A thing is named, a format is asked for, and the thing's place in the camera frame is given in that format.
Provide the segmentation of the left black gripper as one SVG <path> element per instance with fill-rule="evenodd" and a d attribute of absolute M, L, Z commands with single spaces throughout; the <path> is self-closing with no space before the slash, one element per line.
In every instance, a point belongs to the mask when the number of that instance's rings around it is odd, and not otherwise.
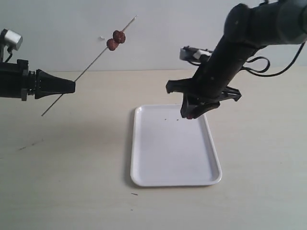
<path fill-rule="evenodd" d="M 55 95 L 75 93 L 74 81 L 55 77 L 40 69 L 29 71 L 28 60 L 18 59 L 17 63 L 0 63 L 0 97 L 27 100 Z"/>

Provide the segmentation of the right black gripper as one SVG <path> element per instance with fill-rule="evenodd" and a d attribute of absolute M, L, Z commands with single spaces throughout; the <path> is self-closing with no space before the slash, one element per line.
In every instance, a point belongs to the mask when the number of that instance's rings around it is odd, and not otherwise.
<path fill-rule="evenodd" d="M 218 43 L 208 61 L 198 67 L 192 78 L 169 80 L 166 84 L 167 93 L 184 93 L 180 109 L 181 117 L 187 118 L 193 115 L 193 119 L 196 119 L 218 108 L 219 102 L 199 103 L 194 97 L 218 98 L 255 51 L 254 47 L 244 44 Z"/>

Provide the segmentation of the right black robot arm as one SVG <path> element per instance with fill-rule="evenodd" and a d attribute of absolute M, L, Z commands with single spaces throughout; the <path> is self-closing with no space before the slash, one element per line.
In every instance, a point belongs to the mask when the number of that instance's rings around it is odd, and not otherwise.
<path fill-rule="evenodd" d="M 306 1 L 264 1 L 254 8 L 238 4 L 229 12 L 214 50 L 181 48 L 179 58 L 197 70 L 191 78 L 169 80 L 166 91 L 182 93 L 181 116 L 196 119 L 218 108 L 221 101 L 240 99 L 240 91 L 229 83 L 259 50 L 272 45 L 304 46 L 306 40 Z"/>

